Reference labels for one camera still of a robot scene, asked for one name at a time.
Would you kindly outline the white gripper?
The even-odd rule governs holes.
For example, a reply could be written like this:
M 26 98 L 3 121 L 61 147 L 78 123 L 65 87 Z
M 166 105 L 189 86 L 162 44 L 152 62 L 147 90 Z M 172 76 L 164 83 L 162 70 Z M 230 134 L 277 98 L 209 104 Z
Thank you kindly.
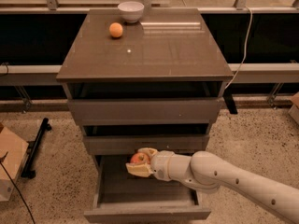
M 126 168 L 129 174 L 139 177 L 149 177 L 153 174 L 158 180 L 171 181 L 168 164 L 174 155 L 173 151 L 158 151 L 155 148 L 142 147 L 137 153 L 139 156 L 148 156 L 151 159 L 150 165 L 127 163 Z

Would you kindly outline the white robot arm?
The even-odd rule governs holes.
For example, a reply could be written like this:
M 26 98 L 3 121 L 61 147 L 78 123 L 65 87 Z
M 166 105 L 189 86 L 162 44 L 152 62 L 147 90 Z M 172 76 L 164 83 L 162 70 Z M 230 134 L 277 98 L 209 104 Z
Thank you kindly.
M 189 189 L 213 193 L 232 189 L 289 224 L 299 224 L 299 189 L 238 168 L 206 151 L 191 156 L 140 148 L 126 163 L 131 175 L 177 181 Z

